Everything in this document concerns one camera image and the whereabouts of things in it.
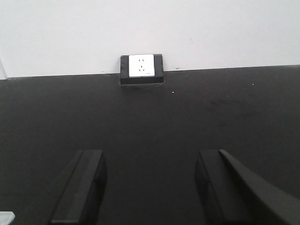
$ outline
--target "black plastic base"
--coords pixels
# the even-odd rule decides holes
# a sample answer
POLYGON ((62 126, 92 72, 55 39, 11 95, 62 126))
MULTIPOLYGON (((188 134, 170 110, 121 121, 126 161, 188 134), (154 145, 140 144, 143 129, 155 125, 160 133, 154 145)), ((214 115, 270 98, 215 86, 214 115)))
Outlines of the black plastic base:
POLYGON ((16 216, 13 225, 95 224, 106 179, 102 151, 80 151, 53 183, 16 216))
POLYGON ((153 77, 129 77, 129 56, 121 56, 120 83, 121 84, 143 84, 143 83, 163 83, 164 67, 163 56, 161 54, 154 55, 155 75, 153 77))
POLYGON ((218 150, 199 151, 196 185, 210 225, 248 225, 252 219, 218 150))

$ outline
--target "white wall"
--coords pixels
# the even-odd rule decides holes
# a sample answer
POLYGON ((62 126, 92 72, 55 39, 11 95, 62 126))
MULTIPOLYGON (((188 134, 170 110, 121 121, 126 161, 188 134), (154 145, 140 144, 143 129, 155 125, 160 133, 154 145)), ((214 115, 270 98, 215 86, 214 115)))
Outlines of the white wall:
POLYGON ((137 53, 165 70, 300 64, 300 1, 0 0, 8 77, 118 73, 137 53))

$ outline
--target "white outlet faceplate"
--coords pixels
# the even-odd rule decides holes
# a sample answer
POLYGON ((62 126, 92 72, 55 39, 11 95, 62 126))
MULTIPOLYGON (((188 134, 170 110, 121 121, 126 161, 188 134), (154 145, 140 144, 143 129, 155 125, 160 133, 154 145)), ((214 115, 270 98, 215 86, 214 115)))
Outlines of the white outlet faceplate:
POLYGON ((129 56, 129 77, 144 77, 154 75, 154 55, 129 56))

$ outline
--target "small white object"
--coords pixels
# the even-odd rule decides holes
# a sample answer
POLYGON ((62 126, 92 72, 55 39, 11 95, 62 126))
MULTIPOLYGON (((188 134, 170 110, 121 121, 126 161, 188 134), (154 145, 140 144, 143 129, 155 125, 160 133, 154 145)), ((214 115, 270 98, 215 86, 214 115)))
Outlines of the small white object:
POLYGON ((13 212, 2 212, 0 211, 0 225, 9 225, 15 219, 13 212))
POLYGON ((154 55, 130 55, 129 77, 154 76, 154 55))

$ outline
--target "black surface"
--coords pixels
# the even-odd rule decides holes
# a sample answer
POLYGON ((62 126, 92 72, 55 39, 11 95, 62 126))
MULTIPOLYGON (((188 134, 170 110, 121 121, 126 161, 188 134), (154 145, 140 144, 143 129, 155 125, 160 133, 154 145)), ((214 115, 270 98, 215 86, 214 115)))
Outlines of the black surface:
POLYGON ((79 149, 105 153, 102 225, 205 224, 200 149, 225 149, 300 198, 299 75, 290 66, 166 72, 165 84, 143 87, 120 87, 118 75, 1 81, 1 210, 18 216, 79 149))
POLYGON ((162 54, 154 54, 154 69, 155 73, 152 77, 129 77, 129 56, 122 55, 120 58, 120 84, 163 83, 165 76, 162 54))

